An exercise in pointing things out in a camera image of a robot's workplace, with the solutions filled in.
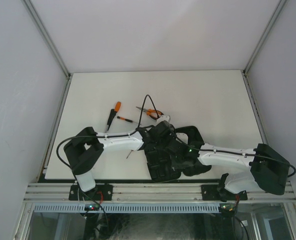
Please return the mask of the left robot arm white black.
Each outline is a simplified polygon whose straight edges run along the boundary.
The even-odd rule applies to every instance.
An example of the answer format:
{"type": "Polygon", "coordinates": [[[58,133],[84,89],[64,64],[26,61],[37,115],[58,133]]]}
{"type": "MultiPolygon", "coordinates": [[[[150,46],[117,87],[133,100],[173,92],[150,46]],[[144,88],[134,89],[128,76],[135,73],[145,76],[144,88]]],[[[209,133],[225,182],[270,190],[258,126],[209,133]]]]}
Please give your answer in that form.
{"type": "Polygon", "coordinates": [[[80,195],[86,200],[92,200],[97,195],[92,168],[102,153],[161,149],[174,132],[173,125],[163,120],[152,127],[138,127],[133,132],[117,135],[98,133],[92,127],[87,127],[77,136],[69,138],[63,150],[79,185],[80,195]]]}

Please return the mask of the small screwdriver orange black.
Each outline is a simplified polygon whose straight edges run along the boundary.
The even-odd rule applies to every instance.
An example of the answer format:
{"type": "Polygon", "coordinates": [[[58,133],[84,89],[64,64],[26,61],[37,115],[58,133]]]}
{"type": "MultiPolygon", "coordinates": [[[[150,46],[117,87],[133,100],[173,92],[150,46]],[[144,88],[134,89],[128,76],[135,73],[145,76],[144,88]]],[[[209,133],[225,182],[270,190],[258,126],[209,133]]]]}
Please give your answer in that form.
{"type": "Polygon", "coordinates": [[[121,117],[121,116],[117,116],[117,119],[122,120],[122,121],[125,121],[125,122],[128,122],[128,123],[132,123],[132,124],[139,124],[138,122],[136,122],[134,120],[131,120],[131,119],[128,119],[128,118],[124,118],[124,117],[121,117]]]}

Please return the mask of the long nose pliers orange handles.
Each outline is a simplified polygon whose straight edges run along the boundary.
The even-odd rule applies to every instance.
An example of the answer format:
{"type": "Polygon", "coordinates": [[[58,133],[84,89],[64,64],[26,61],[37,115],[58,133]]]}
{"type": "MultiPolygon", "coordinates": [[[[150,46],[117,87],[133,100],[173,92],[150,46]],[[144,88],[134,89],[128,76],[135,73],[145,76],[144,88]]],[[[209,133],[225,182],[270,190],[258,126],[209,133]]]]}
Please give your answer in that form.
{"type": "Polygon", "coordinates": [[[146,108],[142,108],[142,107],[136,107],[137,109],[141,110],[142,112],[144,112],[147,116],[149,116],[151,119],[153,120],[158,120],[163,113],[159,110],[155,110],[155,109],[146,109],[146,108]]]}

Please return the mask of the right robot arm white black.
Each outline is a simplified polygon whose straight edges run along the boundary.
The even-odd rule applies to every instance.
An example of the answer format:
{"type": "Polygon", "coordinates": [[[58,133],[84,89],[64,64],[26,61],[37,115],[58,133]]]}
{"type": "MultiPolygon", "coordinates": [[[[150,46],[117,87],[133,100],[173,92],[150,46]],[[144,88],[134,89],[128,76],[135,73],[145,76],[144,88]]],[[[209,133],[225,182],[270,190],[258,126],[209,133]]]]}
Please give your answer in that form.
{"type": "Polygon", "coordinates": [[[290,163],[267,144],[255,148],[233,149],[193,141],[191,144],[175,139],[165,148],[170,154],[174,169],[197,168],[198,174],[212,166],[232,169],[221,177],[217,187],[222,199],[230,199],[242,191],[261,189],[269,194],[283,195],[290,163]]]}

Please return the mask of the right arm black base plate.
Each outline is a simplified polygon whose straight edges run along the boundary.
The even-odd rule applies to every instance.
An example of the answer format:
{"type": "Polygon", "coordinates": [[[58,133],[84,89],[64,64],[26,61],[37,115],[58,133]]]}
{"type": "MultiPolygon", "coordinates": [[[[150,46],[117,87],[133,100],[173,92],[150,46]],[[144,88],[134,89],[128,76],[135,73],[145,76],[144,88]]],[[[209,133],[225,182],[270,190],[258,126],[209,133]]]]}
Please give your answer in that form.
{"type": "Polygon", "coordinates": [[[201,185],[201,194],[204,201],[236,201],[240,199],[241,201],[248,200],[246,191],[241,191],[240,193],[231,193],[224,187],[217,184],[203,184],[201,185]]]}

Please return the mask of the black plastic tool case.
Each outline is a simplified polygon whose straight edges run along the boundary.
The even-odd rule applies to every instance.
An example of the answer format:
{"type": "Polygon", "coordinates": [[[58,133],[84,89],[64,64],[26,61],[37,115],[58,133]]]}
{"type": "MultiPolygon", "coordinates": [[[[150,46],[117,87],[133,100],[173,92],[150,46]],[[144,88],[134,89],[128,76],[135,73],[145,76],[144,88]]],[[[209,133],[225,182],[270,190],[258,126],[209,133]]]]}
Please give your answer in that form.
{"type": "Polygon", "coordinates": [[[197,159],[197,149],[204,145],[195,126],[167,128],[155,126],[142,130],[143,146],[150,177],[155,183],[164,183],[185,176],[195,176],[211,170],[197,159]]]}

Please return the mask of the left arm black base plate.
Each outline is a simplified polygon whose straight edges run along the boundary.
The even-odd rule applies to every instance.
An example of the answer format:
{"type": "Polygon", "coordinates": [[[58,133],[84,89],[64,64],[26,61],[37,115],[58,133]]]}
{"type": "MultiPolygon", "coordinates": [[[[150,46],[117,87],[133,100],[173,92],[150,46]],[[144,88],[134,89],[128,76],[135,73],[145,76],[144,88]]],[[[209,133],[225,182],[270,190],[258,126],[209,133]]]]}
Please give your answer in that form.
{"type": "Polygon", "coordinates": [[[77,184],[74,184],[70,187],[69,192],[69,200],[70,201],[90,201],[94,199],[95,201],[111,201],[113,195],[113,186],[111,184],[99,184],[90,191],[85,192],[86,195],[83,194],[81,189],[77,184]]]}

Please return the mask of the claw hammer orange black handle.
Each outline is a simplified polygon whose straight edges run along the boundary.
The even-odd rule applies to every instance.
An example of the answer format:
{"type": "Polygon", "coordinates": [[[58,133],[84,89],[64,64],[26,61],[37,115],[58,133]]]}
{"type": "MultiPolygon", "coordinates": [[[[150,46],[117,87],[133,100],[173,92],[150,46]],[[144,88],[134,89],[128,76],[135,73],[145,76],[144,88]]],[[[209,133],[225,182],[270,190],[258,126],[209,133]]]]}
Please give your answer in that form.
{"type": "Polygon", "coordinates": [[[106,133],[110,129],[110,126],[112,124],[112,121],[113,121],[114,117],[116,116],[117,112],[119,111],[120,107],[121,107],[121,102],[118,101],[116,103],[115,107],[110,110],[110,114],[109,114],[109,117],[108,117],[108,120],[107,120],[106,129],[105,129],[105,132],[106,133]]]}

